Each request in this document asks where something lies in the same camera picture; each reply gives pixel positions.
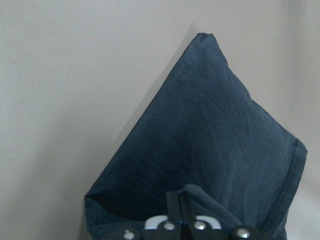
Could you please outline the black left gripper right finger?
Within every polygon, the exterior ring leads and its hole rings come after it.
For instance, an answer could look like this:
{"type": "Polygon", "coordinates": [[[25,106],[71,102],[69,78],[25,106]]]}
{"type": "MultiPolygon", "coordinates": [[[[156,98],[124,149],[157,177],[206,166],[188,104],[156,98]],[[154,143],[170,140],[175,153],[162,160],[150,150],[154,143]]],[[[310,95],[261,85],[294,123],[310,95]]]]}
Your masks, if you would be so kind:
{"type": "Polygon", "coordinates": [[[179,196],[181,219],[183,224],[190,224],[195,221],[194,208],[190,202],[189,194],[182,193],[179,196]]]}

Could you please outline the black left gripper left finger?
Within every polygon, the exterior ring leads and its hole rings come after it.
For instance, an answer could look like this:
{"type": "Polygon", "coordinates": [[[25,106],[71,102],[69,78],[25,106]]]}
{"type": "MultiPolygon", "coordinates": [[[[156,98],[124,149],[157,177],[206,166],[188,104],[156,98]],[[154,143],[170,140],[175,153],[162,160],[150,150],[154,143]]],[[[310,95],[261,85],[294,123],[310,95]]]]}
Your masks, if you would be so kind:
{"type": "Polygon", "coordinates": [[[168,220],[172,223],[181,222],[180,200],[177,192],[168,191],[166,193],[166,211],[168,220]]]}

